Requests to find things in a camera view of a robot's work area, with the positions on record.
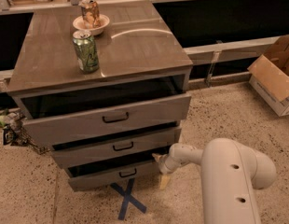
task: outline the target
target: soda can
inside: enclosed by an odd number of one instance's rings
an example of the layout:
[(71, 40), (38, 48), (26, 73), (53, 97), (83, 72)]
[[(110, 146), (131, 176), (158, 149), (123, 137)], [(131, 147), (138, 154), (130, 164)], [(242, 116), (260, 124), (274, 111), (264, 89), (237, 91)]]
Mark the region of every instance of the soda can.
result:
[(100, 12), (98, 3), (95, 0), (82, 0), (81, 12), (85, 28), (98, 28), (100, 23)]
[(99, 68), (99, 59), (94, 36), (88, 30), (73, 33), (78, 65), (84, 73), (91, 73)]

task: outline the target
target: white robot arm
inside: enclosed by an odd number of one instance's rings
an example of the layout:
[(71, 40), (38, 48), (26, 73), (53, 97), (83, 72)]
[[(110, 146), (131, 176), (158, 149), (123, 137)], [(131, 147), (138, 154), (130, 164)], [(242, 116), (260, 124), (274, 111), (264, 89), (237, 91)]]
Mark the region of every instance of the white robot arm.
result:
[(162, 174), (187, 163), (201, 166), (205, 224), (260, 224), (253, 189), (265, 189), (276, 178), (273, 161), (234, 140), (217, 138), (204, 150), (174, 144), (167, 155), (153, 155)]

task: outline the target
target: concrete floor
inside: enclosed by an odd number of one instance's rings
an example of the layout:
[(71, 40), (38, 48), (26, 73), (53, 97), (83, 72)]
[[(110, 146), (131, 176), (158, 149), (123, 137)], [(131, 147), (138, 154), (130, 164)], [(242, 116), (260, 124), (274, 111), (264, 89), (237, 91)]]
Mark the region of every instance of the concrete floor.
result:
[[(212, 88), (190, 84), (189, 93), (181, 140), (203, 148), (226, 137), (269, 155), (278, 177), (270, 188), (255, 192), (262, 223), (289, 224), (289, 116), (277, 117), (247, 82)], [(203, 223), (200, 168), (194, 164), (175, 172), (164, 190), (158, 189), (156, 175), (136, 178), (132, 195), (146, 213), (129, 203), (121, 221), (123, 197), (110, 186), (73, 192), (49, 153), (3, 147), (1, 135), (0, 130), (0, 224)]]

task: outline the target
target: white bowl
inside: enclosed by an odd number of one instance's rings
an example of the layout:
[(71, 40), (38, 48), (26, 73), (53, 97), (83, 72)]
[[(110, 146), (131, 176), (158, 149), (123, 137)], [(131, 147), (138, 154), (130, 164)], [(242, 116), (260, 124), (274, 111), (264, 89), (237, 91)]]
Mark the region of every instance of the white bowl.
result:
[(86, 28), (82, 16), (80, 16), (73, 21), (73, 26), (77, 30), (89, 30), (92, 35), (99, 35), (103, 32), (104, 27), (107, 26), (109, 22), (110, 20), (107, 16), (105, 16), (104, 14), (100, 14), (101, 26), (98, 28)]

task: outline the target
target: black handle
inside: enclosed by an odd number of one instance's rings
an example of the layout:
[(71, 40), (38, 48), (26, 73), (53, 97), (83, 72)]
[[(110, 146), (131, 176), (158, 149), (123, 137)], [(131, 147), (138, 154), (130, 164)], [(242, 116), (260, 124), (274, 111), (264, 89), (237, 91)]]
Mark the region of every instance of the black handle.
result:
[(114, 151), (118, 152), (118, 151), (121, 151), (121, 150), (130, 149), (130, 148), (133, 148), (133, 147), (134, 147), (134, 144), (133, 144), (133, 142), (131, 142), (131, 145), (129, 147), (116, 148), (115, 146), (113, 146), (113, 149), (114, 149)]
[(110, 119), (110, 120), (109, 120), (108, 117), (103, 116), (103, 117), (102, 117), (102, 120), (103, 120), (104, 123), (114, 123), (114, 122), (120, 122), (120, 121), (127, 120), (128, 118), (129, 118), (129, 113), (126, 112), (126, 113), (125, 113), (125, 117), (123, 117), (123, 118)]
[(124, 178), (124, 177), (127, 177), (127, 176), (136, 175), (137, 174), (137, 170), (136, 170), (136, 168), (134, 168), (134, 172), (132, 174), (129, 174), (129, 175), (123, 175), (122, 172), (119, 172), (118, 174), (119, 174), (120, 177)]

